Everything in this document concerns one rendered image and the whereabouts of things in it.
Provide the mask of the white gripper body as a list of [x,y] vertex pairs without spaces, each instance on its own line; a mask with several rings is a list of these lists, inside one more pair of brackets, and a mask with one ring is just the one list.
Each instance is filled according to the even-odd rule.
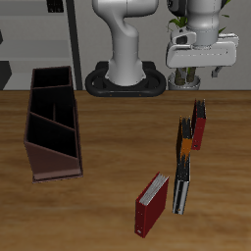
[[218,41],[210,45],[196,46],[197,34],[193,31],[171,34],[167,47],[166,65],[170,68],[225,67],[236,61],[238,36],[220,33]]

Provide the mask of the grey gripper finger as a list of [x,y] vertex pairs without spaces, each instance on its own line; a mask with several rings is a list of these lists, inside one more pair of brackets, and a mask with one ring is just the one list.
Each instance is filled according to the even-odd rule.
[[217,66],[214,70],[212,70],[211,77],[218,77],[218,74],[222,68],[223,66]]

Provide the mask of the small red book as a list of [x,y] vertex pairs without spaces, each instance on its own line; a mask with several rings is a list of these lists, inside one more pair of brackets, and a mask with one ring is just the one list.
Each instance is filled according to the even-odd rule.
[[204,128],[206,124],[206,107],[204,100],[197,100],[194,103],[192,116],[192,150],[199,150],[202,143]]

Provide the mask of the black and orange book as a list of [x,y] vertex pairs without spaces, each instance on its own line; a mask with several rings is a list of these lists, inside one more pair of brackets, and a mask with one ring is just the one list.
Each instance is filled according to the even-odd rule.
[[187,161],[192,145],[191,122],[190,118],[179,118],[179,126],[176,140],[176,159]]

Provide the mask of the black and white book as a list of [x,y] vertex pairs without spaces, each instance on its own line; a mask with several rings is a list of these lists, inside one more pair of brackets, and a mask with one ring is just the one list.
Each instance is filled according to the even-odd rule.
[[190,183],[190,156],[181,155],[177,161],[173,213],[182,215]]

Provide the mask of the large red book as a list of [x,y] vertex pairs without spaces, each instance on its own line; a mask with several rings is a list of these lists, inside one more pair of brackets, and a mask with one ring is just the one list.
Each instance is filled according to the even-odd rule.
[[135,200],[134,232],[144,238],[166,207],[169,179],[160,173],[152,178]]

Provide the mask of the dark brown desk caddy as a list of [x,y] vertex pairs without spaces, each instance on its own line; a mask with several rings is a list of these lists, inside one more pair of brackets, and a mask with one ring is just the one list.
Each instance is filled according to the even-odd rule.
[[82,176],[70,67],[32,71],[24,144],[33,182]]

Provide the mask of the pot plant in white pot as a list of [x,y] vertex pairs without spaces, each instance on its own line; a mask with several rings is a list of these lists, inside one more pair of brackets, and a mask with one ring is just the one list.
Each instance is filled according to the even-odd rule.
[[[167,0],[168,7],[171,8],[174,4],[178,4],[182,9],[188,0]],[[182,30],[187,26],[188,19],[184,14],[175,14],[176,18],[169,21],[170,24],[175,24],[178,30]],[[169,89],[198,89],[200,85],[199,77],[195,74],[195,67],[177,68],[174,79],[169,83]]]

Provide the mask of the black item on shelf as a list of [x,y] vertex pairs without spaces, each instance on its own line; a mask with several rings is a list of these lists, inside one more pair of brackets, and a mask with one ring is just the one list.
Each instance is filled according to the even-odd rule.
[[46,0],[47,10],[49,13],[63,13],[63,0]]

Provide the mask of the grey shelf unit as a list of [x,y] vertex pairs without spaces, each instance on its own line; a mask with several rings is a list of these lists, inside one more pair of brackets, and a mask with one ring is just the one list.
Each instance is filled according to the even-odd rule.
[[75,0],[63,5],[63,13],[49,13],[46,0],[0,0],[0,61],[12,70],[3,90],[28,90],[34,69],[62,66],[82,89]]

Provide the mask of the dark grey block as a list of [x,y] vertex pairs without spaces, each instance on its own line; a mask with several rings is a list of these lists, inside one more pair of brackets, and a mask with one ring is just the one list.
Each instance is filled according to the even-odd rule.
[[0,90],[3,90],[12,75],[9,61],[0,61]]

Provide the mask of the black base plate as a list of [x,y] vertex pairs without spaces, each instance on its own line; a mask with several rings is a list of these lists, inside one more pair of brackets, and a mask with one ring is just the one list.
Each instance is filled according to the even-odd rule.
[[165,77],[156,70],[150,61],[142,62],[146,78],[132,86],[119,86],[105,78],[108,62],[101,61],[85,79],[85,88],[89,94],[97,97],[154,97],[161,95],[167,86]]

